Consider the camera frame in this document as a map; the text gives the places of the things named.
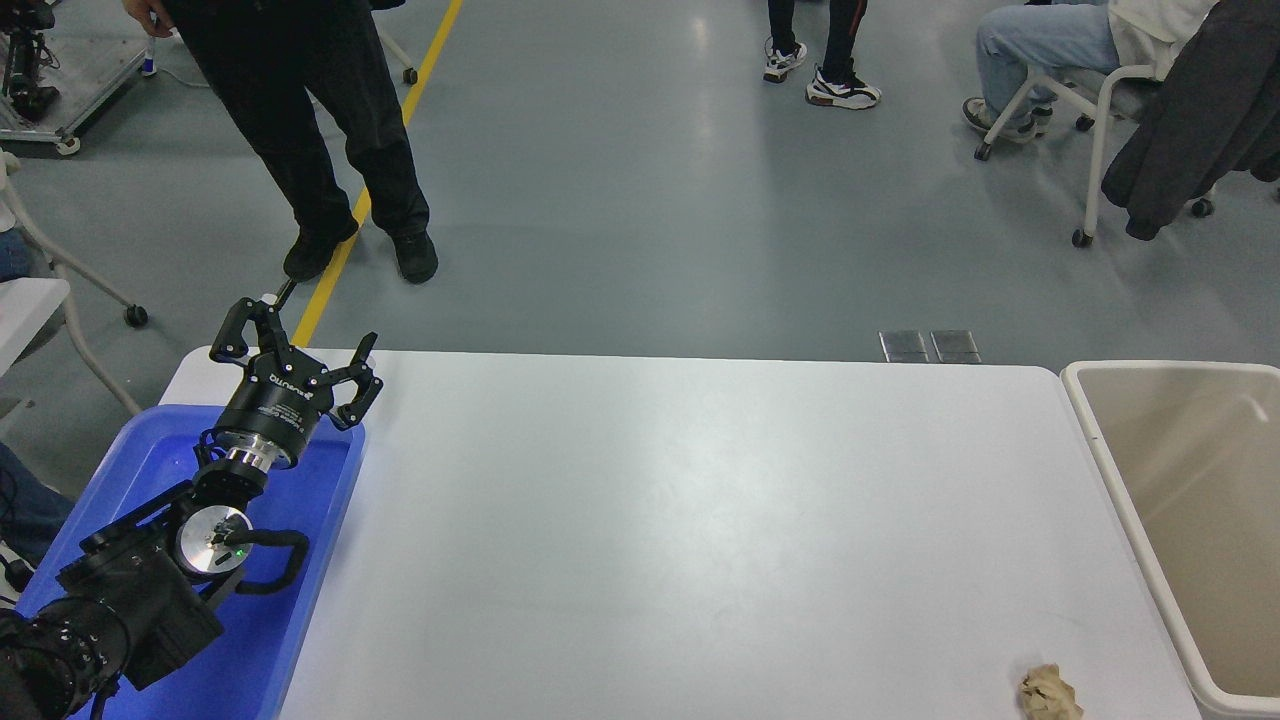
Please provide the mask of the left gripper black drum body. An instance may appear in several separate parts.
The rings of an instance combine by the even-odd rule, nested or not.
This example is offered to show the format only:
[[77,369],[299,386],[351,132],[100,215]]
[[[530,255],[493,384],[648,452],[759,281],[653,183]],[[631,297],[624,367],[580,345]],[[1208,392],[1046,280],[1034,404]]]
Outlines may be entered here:
[[229,448],[256,436],[283,454],[301,454],[320,416],[333,407],[333,393],[307,382],[326,372],[306,354],[276,352],[248,359],[244,378],[220,415],[220,446]]

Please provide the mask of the standing person's right hand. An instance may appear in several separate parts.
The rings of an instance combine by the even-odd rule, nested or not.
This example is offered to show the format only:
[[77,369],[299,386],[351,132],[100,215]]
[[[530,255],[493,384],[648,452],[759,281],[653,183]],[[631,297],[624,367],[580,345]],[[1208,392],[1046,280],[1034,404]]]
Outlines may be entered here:
[[123,0],[125,14],[137,22],[150,38],[170,38],[175,22],[160,0]]

